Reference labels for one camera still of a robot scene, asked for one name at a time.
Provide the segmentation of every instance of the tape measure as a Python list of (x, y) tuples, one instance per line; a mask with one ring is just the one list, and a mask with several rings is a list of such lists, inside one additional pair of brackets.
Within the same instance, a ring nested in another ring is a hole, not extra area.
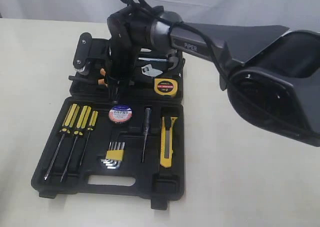
[(170, 78), (155, 78), (154, 91), (161, 96), (176, 96), (178, 91), (178, 82)]

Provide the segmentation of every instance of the metal tool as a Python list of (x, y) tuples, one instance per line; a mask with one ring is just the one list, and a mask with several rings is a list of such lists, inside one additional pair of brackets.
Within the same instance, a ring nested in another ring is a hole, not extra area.
[(84, 130), (86, 129), (86, 125), (87, 125), (87, 121), (88, 121), (88, 118), (89, 118), (89, 115), (90, 115), (90, 111), (91, 111), (91, 107), (90, 106), (88, 106), (88, 105), (83, 106), (81, 114), (80, 114), (80, 117), (78, 119), (78, 122), (76, 124), (75, 130), (73, 132), (73, 135), (75, 135), (75, 139), (73, 141), (73, 145), (72, 145), (72, 148), (71, 148), (71, 151), (70, 151), (70, 154), (69, 154), (69, 158), (68, 158), (68, 160), (66, 162), (66, 165), (64, 167), (64, 171), (62, 173), (60, 182), (62, 182), (64, 180), (64, 177), (65, 177), (66, 173), (68, 172), (68, 167), (69, 167), (69, 164), (70, 164), (72, 153), (74, 152), (74, 149), (75, 149), (75, 146), (76, 146), (76, 143), (77, 143), (77, 140), (78, 140), (79, 136), (83, 136), (84, 135)]
[(80, 107), (79, 105), (77, 105), (76, 103), (72, 104), (70, 107), (69, 107), (69, 110), (64, 118), (64, 121), (62, 123), (62, 128), (60, 130), (62, 134), (61, 136), (61, 139), (59, 141), (59, 144), (54, 152), (54, 155), (52, 157), (52, 160), (50, 162), (50, 165), (49, 165), (49, 168), (48, 170), (46, 171), (45, 175), (44, 175), (44, 180), (46, 181), (50, 175), (50, 172), (52, 170), (52, 167), (56, 161), (56, 158), (57, 158), (57, 155), (58, 155), (58, 152), (60, 150), (60, 147), (61, 147), (61, 144), (65, 138), (66, 135), (70, 134), (71, 131), (72, 131), (72, 128), (73, 128), (73, 125), (76, 121), (76, 117), (77, 117), (77, 114), (78, 114), (78, 111), (79, 111)]
[(165, 168), (170, 168), (172, 165), (173, 126), (176, 120), (177, 117), (169, 115), (162, 117), (160, 165)]
[(83, 148), (83, 151), (82, 151), (79, 167), (82, 165), (82, 161), (83, 161), (85, 153), (86, 153), (86, 148), (87, 148), (87, 145), (88, 145), (88, 140), (90, 138), (91, 131), (93, 131), (95, 129), (96, 122), (97, 122), (97, 117), (98, 117), (98, 111), (95, 110), (95, 111), (92, 112), (89, 125), (86, 128), (87, 131), (88, 131), (88, 136), (86, 138), (85, 145), (84, 145), (84, 148)]
[(147, 144), (147, 137), (149, 134), (149, 128), (150, 128), (150, 117), (151, 117), (151, 108), (146, 108), (144, 111), (144, 123), (143, 123), (143, 151), (142, 151), (142, 157), (141, 157), (141, 163), (145, 162), (145, 151), (146, 151), (146, 144)]
[[(109, 144), (108, 151), (123, 151), (125, 149), (125, 142), (116, 142), (111, 141)], [(107, 167), (107, 169), (116, 170), (121, 166), (122, 160), (114, 160), (114, 159), (101, 159), (100, 160), (103, 165)]]

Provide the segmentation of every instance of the robotic arm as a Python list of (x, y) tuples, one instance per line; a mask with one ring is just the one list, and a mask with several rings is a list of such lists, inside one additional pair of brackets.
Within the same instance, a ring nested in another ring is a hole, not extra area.
[(320, 146), (320, 36), (280, 25), (239, 27), (182, 23), (163, 6), (121, 0), (107, 19), (105, 69), (109, 96), (126, 91), (142, 48), (176, 50), (212, 61), (220, 88), (237, 113), (262, 129)]

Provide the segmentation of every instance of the yellow utility knife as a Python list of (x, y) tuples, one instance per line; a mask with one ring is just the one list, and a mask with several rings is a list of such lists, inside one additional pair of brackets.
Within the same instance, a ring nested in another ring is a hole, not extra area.
[(178, 117), (162, 117), (160, 165), (165, 168), (170, 168), (172, 165), (173, 127), (177, 119)]

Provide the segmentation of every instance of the screwdriver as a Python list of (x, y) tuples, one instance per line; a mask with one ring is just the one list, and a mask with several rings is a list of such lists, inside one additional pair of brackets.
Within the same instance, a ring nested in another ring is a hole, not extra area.
[(59, 149), (60, 149), (60, 146), (61, 146), (61, 143), (62, 141), (64, 140), (66, 134), (70, 134), (71, 133), (71, 130), (72, 130), (72, 127), (76, 121), (76, 117), (77, 117), (77, 114), (79, 112), (79, 105), (77, 105), (76, 103), (72, 104), (70, 107), (69, 107), (69, 110), (64, 118), (64, 121), (62, 123), (62, 128), (60, 130), (60, 132), (63, 133), (63, 135), (61, 136), (61, 139), (59, 141), (59, 144), (54, 152), (54, 155), (52, 157), (52, 160), (50, 162), (50, 165), (49, 165), (49, 168), (47, 170), (47, 172), (45, 173), (45, 176), (44, 176), (44, 180), (46, 181), (47, 178), (49, 177), (50, 175), (50, 172), (51, 172), (51, 169), (55, 163), (55, 160), (57, 158), (57, 155), (58, 155), (58, 152), (59, 152)]
[(97, 117), (98, 117), (98, 111), (93, 111), (91, 114), (89, 125), (86, 128), (88, 131), (88, 137), (86, 138), (86, 141), (85, 141), (85, 145), (84, 145), (84, 148), (82, 151), (79, 167), (82, 165), (82, 160), (84, 159), (84, 156), (85, 156), (85, 152), (86, 152), (86, 148), (87, 148), (87, 144), (88, 144), (88, 140), (89, 140), (91, 131), (93, 131), (95, 129)]
[(66, 173), (68, 171), (68, 167), (69, 167), (69, 164), (70, 164), (71, 156), (72, 156), (72, 153), (73, 153), (73, 151), (75, 149), (75, 146), (76, 146), (76, 143), (77, 143), (77, 140), (78, 140), (79, 136), (83, 136), (84, 135), (84, 130), (86, 129), (86, 124), (87, 124), (87, 121), (88, 121), (88, 118), (89, 118), (89, 115), (90, 115), (90, 111), (91, 111), (91, 107), (90, 106), (88, 106), (88, 105), (83, 106), (81, 114), (80, 114), (80, 117), (78, 119), (78, 122), (76, 123), (76, 127), (75, 127), (74, 132), (73, 132), (73, 135), (75, 135), (75, 139), (73, 141), (73, 145), (72, 145), (72, 148), (71, 148), (71, 151), (70, 151), (70, 154), (69, 154), (69, 158), (68, 158), (68, 160), (66, 162), (66, 165), (65, 165), (64, 171), (62, 173), (60, 182), (62, 182), (64, 180), (64, 177), (65, 177), (65, 175), (66, 175)]
[(148, 137), (149, 128), (150, 128), (150, 115), (151, 115), (151, 108), (146, 108), (144, 111), (144, 123), (143, 123), (144, 141), (143, 141), (143, 151), (142, 151), (141, 163), (143, 163), (145, 161), (147, 137)]

